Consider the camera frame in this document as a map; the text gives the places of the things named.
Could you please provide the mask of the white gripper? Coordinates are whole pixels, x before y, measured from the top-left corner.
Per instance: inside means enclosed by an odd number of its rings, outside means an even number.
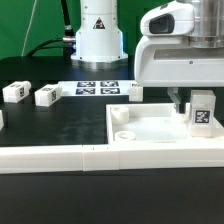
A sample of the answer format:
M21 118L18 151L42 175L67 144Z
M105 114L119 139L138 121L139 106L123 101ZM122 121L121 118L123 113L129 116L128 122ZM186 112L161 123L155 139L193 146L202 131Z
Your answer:
M224 86L224 0L172 0L147 12L135 51L134 77L144 87Z

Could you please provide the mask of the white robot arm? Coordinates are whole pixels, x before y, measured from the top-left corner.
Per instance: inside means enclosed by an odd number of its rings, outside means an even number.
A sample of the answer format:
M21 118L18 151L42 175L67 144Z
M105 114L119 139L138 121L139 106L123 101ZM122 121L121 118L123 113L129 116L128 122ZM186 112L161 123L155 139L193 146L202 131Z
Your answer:
M172 0L140 22L134 79L143 87L224 86L224 0ZM81 0L81 27L71 59L91 69L123 61L117 0Z

